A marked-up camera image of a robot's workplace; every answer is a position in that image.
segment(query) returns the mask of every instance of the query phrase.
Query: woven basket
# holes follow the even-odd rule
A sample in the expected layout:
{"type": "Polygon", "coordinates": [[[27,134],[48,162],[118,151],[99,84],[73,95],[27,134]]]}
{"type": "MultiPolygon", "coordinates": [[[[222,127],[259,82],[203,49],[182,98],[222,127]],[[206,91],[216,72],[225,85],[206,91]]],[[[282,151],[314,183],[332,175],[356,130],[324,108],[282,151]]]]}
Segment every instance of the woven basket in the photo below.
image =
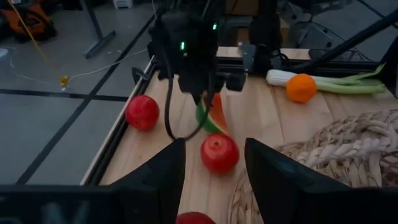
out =
{"type": "MultiPolygon", "coordinates": [[[[398,110],[364,113],[332,122],[307,142],[275,148],[351,187],[398,185],[398,110]]],[[[246,169],[239,176],[228,224],[262,224],[246,169]]]]}

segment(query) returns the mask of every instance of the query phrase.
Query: watermelon slice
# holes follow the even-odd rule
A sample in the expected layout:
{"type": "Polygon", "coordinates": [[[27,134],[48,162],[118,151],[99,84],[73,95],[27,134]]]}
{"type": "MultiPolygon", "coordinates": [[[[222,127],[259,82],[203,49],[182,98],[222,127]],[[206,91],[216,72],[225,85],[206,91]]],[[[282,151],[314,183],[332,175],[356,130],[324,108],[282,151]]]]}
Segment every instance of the watermelon slice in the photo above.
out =
{"type": "MultiPolygon", "coordinates": [[[[204,118],[207,103],[207,94],[203,94],[200,102],[197,106],[197,121],[200,121],[204,118]]],[[[203,129],[210,134],[215,133],[224,133],[228,134],[228,128],[226,125],[226,120],[223,112],[223,105],[221,104],[221,96],[219,93],[216,93],[213,97],[213,106],[210,108],[209,115],[206,119],[205,124],[203,125],[203,129]]]]}

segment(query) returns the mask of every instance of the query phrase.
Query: wooden tabletop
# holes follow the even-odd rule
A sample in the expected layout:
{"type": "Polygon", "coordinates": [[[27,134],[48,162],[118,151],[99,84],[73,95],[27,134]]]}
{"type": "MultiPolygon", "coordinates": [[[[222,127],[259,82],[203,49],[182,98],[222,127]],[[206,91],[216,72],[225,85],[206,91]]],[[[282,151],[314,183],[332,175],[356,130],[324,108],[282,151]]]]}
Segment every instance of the wooden tabletop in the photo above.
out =
{"type": "MultiPolygon", "coordinates": [[[[289,58],[308,59],[308,50],[284,49],[283,53],[289,58]]],[[[236,47],[220,47],[218,55],[240,57],[236,47]]],[[[180,92],[176,80],[174,87],[170,123],[177,136],[186,136],[197,126],[195,103],[190,95],[180,92]]],[[[153,97],[160,106],[159,122],[148,133],[127,128],[101,184],[118,180],[171,143],[163,120],[167,88],[167,81],[159,81],[154,75],[146,95],[153,97]]],[[[334,119],[398,108],[398,101],[388,91],[359,96],[318,92],[307,104],[297,104],[286,98],[284,88],[269,86],[264,78],[259,77],[249,77],[242,92],[224,88],[221,99],[229,132],[239,146],[241,158],[230,175],[211,175],[201,163],[200,146],[206,132],[200,131],[187,142],[186,176],[180,202],[180,213],[203,212],[217,224],[226,223],[229,199],[235,181],[244,168],[243,146],[247,137],[272,147],[306,140],[334,119]]]]}

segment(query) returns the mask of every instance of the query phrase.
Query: yellow cable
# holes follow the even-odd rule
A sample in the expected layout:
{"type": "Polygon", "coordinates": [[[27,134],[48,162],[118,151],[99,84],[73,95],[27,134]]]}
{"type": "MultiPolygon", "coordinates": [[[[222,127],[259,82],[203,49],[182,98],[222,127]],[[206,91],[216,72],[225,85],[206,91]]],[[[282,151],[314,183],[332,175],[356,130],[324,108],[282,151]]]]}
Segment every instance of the yellow cable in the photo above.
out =
{"type": "Polygon", "coordinates": [[[18,10],[15,8],[14,4],[11,2],[11,0],[7,0],[12,9],[15,11],[17,14],[19,20],[21,21],[22,25],[25,27],[25,30],[29,34],[30,39],[32,39],[33,44],[36,48],[37,51],[41,54],[42,58],[47,62],[48,66],[50,67],[50,70],[53,71],[54,74],[57,76],[61,77],[60,73],[57,72],[57,69],[55,69],[55,66],[51,63],[50,59],[47,57],[47,55],[43,52],[43,50],[40,48],[40,46],[37,44],[36,40],[33,38],[33,35],[30,33],[29,29],[27,28],[24,20],[22,19],[21,15],[19,14],[18,10]]]}

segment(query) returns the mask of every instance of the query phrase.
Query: green onion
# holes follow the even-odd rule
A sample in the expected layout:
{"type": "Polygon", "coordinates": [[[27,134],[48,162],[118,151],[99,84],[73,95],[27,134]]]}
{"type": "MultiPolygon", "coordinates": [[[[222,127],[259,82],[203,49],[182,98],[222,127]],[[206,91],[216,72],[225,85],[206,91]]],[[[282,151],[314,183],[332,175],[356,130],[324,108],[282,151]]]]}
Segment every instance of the green onion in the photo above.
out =
{"type": "MultiPolygon", "coordinates": [[[[311,77],[317,84],[317,89],[321,91],[329,91],[332,93],[342,94],[372,94],[382,93],[386,90],[385,86],[379,80],[365,79],[377,75],[385,64],[378,66],[374,72],[360,73],[344,78],[327,78],[311,77]]],[[[282,70],[269,70],[267,74],[267,81],[271,85],[286,86],[286,83],[295,76],[295,73],[285,72],[282,70]]]]}

